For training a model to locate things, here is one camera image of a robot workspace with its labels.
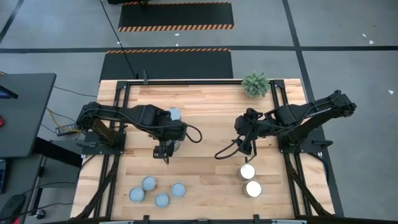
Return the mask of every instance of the potted plant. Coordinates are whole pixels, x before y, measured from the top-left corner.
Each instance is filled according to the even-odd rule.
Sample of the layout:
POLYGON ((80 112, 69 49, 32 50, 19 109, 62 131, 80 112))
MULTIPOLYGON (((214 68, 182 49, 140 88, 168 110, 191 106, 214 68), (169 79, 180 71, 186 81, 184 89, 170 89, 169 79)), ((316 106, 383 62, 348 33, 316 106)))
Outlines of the potted plant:
POLYGON ((265 97, 267 90, 271 87, 264 72, 253 72, 251 75, 244 77, 241 84, 248 98, 256 98, 260 95, 265 97))

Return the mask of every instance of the desk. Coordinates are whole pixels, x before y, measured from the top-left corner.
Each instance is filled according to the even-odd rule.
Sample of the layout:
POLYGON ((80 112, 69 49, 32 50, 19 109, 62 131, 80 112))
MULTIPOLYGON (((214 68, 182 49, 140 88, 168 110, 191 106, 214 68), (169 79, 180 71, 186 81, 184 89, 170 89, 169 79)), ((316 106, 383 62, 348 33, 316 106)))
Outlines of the desk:
MULTIPOLYGON (((116 84, 117 81, 101 82, 99 103, 113 104, 116 84)), ((299 79, 285 80, 285 84, 290 104, 306 102, 299 79)), ((294 217, 284 158, 276 138, 259 139, 258 155, 250 162, 256 168, 255 179, 262 185, 258 198, 246 198, 241 193, 243 182, 237 179, 236 171, 244 164, 244 155, 238 153, 222 161, 213 157, 236 138, 233 124, 246 108, 263 112, 274 109, 271 93, 265 98, 248 99, 240 85, 132 86, 128 107, 145 104, 165 110, 173 106, 180 108, 182 120, 199 128, 203 141, 199 144, 184 141, 166 165, 163 160, 152 158, 155 141, 128 126, 126 150, 119 161, 112 220, 142 220, 144 215, 150 215, 151 220, 252 219, 253 214, 263 219, 294 217), (132 203, 129 191, 140 186, 147 175, 156 178, 157 189, 148 192, 143 202, 132 203), (169 193, 170 186, 177 182, 187 188, 184 198, 171 197, 167 208, 156 208, 155 195, 169 193)), ((192 130, 188 132, 192 138, 198 137, 192 130)), ((96 192, 102 160, 102 156, 96 156, 81 171, 71 217, 78 215, 96 192)), ((333 213, 322 163, 306 154, 301 155, 301 160, 308 188, 324 208, 333 213)), ((296 189, 303 213, 303 200, 299 188, 296 189)))
MULTIPOLYGON (((0 158, 9 159, 6 191, 0 194, 0 209, 15 194, 39 185, 39 169, 44 156, 80 167, 79 154, 70 152, 37 137, 40 124, 55 82, 54 73, 0 75, 2 86, 10 89, 18 99, 0 99, 0 115, 5 125, 0 128, 0 158)), ((37 208, 40 194, 28 192, 22 212, 37 208)))

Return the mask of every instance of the blue lid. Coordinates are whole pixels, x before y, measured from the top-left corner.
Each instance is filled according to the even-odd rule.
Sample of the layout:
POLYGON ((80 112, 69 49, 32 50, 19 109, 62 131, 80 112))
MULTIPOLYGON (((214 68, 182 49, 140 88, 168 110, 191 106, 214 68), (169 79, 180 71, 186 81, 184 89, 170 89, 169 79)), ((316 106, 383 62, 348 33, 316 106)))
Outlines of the blue lid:
POLYGON ((172 195, 174 197, 183 197, 185 195, 185 187, 183 184, 177 183, 172 186, 172 195))
POLYGON ((169 196, 166 193, 156 195, 155 204, 159 208, 165 208, 169 205, 169 196))
POLYGON ((134 187, 130 190, 129 197, 132 202, 141 202, 145 197, 144 190, 139 187, 134 187))
POLYGON ((156 187, 156 180, 153 177, 145 177, 142 181, 142 188, 144 190, 154 190, 156 187))
POLYGON ((172 121, 175 121, 175 120, 181 120, 181 111, 180 111, 180 109, 178 109, 178 108, 170 108, 169 109, 169 111, 170 111, 170 118, 172 119, 172 121))

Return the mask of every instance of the black desk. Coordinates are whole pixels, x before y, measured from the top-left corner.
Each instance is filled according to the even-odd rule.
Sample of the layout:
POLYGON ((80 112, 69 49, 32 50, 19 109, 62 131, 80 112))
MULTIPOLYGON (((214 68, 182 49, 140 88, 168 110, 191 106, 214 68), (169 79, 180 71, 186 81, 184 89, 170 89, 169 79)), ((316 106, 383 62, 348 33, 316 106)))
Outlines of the black desk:
POLYGON ((1 75, 2 86, 18 94, 18 99, 0 99, 0 158, 26 157, 33 145, 49 102, 55 74, 1 75))
MULTIPOLYGON (((0 158, 11 160, 6 192, 0 194, 0 209, 13 195, 39 185, 39 170, 45 157, 81 166, 79 154, 37 137, 55 77, 54 73, 0 75, 0 84, 19 95, 18 99, 0 99, 0 115, 5 120, 0 128, 0 158)), ((37 192, 35 189, 27 194, 22 212, 37 208, 37 192)), ((21 216, 21 223, 24 220, 25 215, 21 216)))
MULTIPOLYGON (((43 156, 41 155, 32 155, 26 158, 13 159, 9 168, 6 193, 0 194, 0 209, 3 208, 4 204, 11 196, 21 194, 26 190, 31 189, 36 184, 42 159, 43 156)), ((26 197, 28 199, 22 212, 28 211, 30 198, 33 197, 33 192, 28 192, 26 197)), ((25 218, 26 215, 20 216, 21 223, 25 221, 25 218)))

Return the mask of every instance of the white lid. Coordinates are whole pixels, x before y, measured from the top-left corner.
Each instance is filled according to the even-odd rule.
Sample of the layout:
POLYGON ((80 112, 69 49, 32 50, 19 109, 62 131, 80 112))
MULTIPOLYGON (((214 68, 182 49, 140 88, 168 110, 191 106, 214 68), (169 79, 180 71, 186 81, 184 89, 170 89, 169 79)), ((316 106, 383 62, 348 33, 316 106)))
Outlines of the white lid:
POLYGON ((259 183, 257 183, 256 181, 250 181, 246 185, 246 192, 251 197, 257 197, 258 195, 261 194, 261 185, 259 183))
POLYGON ((254 169, 254 167, 250 164, 245 164, 241 167, 241 175, 243 178, 249 180, 251 178, 254 177, 254 175, 256 174, 256 170, 254 169))

